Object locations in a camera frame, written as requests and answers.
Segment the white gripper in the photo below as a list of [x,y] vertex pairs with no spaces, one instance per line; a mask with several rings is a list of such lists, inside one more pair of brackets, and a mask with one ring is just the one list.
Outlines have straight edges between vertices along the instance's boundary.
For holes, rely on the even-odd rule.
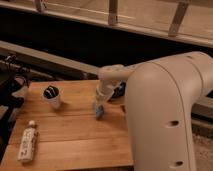
[[105,102],[107,102],[111,96],[112,96],[112,92],[111,91],[105,91],[102,92],[99,89],[97,89],[95,91],[96,95],[95,95],[95,104],[97,106],[101,106],[103,105]]

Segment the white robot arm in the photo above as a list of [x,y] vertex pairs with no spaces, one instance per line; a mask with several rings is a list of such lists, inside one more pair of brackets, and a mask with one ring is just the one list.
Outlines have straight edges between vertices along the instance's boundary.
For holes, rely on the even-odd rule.
[[213,91],[213,57],[194,51],[98,72],[95,108],[126,84],[125,110],[134,171],[197,171],[193,105]]

